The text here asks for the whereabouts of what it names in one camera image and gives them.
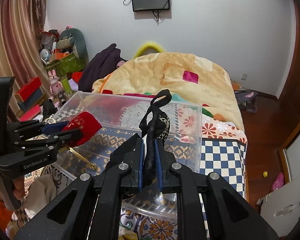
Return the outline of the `person's hand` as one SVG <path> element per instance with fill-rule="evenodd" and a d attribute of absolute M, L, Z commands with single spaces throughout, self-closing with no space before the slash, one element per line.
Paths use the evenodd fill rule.
<path fill-rule="evenodd" d="M 25 186 L 24 186 L 24 176 L 20 176 L 18 178 L 13 179 L 14 191 L 13 194 L 15 198 L 21 200 L 25 196 Z M 1 196 L 1 186 L 0 186 L 0 201 L 3 202 L 3 198 Z"/>

